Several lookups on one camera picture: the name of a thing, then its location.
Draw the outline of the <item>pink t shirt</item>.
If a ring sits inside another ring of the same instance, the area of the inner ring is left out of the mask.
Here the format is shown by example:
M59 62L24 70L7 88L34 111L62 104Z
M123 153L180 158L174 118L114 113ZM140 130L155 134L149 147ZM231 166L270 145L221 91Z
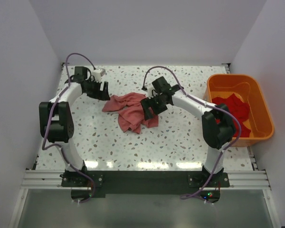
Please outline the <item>pink t shirt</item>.
M144 119L144 111L141 101L146 96L140 93L128 93L123 96L113 95L102 108L103 112L117 112L118 124L123 132L132 131L140 134L141 126L154 128L159 125L159 117L156 115L149 120Z

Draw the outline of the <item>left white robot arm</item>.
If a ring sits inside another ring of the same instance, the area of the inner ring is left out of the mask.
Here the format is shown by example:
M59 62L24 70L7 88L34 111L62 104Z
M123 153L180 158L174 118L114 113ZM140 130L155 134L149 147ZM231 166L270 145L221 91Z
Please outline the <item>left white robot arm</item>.
M105 74L103 68L90 70L76 66L72 76L67 71L67 80L59 94L39 104L39 126L43 138L41 148L45 151L56 147L65 162L65 171L87 176L85 162L73 141L75 126L71 106L82 94L100 101L110 100L108 82L101 82Z

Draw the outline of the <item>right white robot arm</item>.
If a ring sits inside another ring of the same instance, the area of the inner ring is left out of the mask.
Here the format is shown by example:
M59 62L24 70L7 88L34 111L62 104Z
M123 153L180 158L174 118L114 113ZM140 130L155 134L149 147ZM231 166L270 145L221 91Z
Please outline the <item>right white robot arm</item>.
M202 136L208 145L203 169L214 175L223 170L223 153L231 146L236 133L234 116L225 104L209 103L184 91L180 84L171 86L164 77L143 85L148 96L141 101L145 120L168 109L167 105L183 109L201 120Z

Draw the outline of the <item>red t shirt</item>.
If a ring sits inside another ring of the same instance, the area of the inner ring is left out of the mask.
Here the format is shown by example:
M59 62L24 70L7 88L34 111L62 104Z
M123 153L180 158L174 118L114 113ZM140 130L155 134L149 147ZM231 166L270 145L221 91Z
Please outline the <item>red t shirt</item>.
M235 94L230 95L228 98L215 97L212 99L216 105L227 105L230 113L236 117L241 126L241 136L249 137L251 130L244 125L244 122L249 118L250 106L248 103L242 102Z

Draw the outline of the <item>orange plastic bin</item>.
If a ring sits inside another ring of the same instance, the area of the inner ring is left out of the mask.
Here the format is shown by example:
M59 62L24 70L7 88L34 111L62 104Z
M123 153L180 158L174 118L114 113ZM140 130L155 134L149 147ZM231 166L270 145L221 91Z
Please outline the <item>orange plastic bin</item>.
M249 105L247 119L242 122L242 134L234 147L248 147L268 140L274 134L274 124L266 105L259 83L251 76L243 74L216 74L207 81L203 99L213 102L213 99L228 99L237 97Z

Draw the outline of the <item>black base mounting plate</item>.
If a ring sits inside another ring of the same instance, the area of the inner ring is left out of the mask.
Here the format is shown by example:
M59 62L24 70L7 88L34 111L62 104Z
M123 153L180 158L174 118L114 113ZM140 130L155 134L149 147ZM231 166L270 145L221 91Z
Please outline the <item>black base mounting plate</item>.
M108 194L179 195L217 202L220 190L230 187L226 172L206 171L66 171L61 186L71 188L71 198L80 203Z

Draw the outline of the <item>aluminium rail frame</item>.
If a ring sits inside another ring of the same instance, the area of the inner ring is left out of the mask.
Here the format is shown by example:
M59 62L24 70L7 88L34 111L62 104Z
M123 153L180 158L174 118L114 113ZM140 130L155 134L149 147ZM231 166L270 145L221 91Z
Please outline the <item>aluminium rail frame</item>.
M123 133L117 113L104 113L103 101L81 95L71 106L75 147L90 171L122 174L185 174L206 160L201 122L175 106L159 115L159 126ZM179 195L97 194L78 204L62 187L64 163L56 148L39 150L36 168L25 172L24 196L13 227L18 228L279 228L267 173L252 151L232 147L225 153L230 187L217 203L181 200Z

